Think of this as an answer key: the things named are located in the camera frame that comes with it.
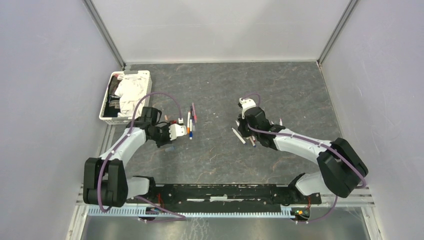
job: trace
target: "white cloth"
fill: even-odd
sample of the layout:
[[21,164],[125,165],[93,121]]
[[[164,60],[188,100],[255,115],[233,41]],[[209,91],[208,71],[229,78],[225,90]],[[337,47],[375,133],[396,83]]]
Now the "white cloth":
[[[132,117],[137,103],[145,96],[145,88],[149,84],[149,79],[137,74],[127,74],[122,78],[115,91],[115,95],[120,97],[118,117]],[[136,118],[141,116],[144,103],[145,100],[138,107]]]

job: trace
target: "white cable track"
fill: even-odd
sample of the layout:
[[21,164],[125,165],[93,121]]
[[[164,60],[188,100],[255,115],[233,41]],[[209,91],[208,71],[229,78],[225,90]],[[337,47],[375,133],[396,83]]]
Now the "white cable track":
[[[88,216],[110,216],[110,217],[175,217],[169,213],[148,214],[146,209],[150,206],[122,206],[111,208],[104,213],[99,206],[90,206]],[[294,219],[290,212],[291,207],[281,207],[281,212],[177,212],[186,218],[282,218]]]

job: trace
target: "white marker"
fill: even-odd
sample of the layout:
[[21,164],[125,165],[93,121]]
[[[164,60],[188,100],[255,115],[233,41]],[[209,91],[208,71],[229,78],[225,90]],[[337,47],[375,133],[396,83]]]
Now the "white marker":
[[[190,119],[190,129],[191,129],[191,130],[193,129],[193,121],[192,121],[191,119]],[[192,139],[193,139],[193,133],[192,133],[192,132],[190,132],[189,139],[190,139],[190,140],[192,140]]]
[[188,115],[187,115],[187,134],[190,134],[190,111],[188,111]]
[[240,136],[239,132],[237,132],[234,128],[231,128],[232,131],[234,132],[234,134],[237,136],[238,139],[240,139],[240,141],[246,145],[246,141],[242,138],[242,136]]
[[254,148],[256,148],[256,143],[253,141],[253,138],[250,136],[249,137],[249,140],[250,140],[250,142],[252,143],[252,146],[254,147]]

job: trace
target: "cloth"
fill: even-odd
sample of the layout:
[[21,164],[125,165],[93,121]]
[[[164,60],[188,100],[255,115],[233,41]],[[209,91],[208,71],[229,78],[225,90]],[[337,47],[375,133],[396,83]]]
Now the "cloth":
[[103,117],[116,118],[120,111],[118,96],[115,96],[115,91],[118,88],[118,85],[121,80],[118,79],[119,74],[112,76],[107,93],[107,103],[104,107]]
[[[116,96],[120,97],[120,112],[118,112],[118,117],[132,117],[137,103],[145,96],[145,88],[147,88],[149,84],[149,79],[137,74],[120,75],[118,79],[120,78],[122,78],[122,81],[120,81],[114,93]],[[135,114],[136,118],[141,116],[144,103],[145,100],[143,100],[138,107],[137,113]]]

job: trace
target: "black cloth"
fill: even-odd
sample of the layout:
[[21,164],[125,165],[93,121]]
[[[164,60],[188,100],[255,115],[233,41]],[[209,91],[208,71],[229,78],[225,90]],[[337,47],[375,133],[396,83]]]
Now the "black cloth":
[[114,95],[119,83],[118,75],[113,75],[107,88],[107,103],[104,107],[103,117],[116,118],[121,111],[119,105],[120,97]]

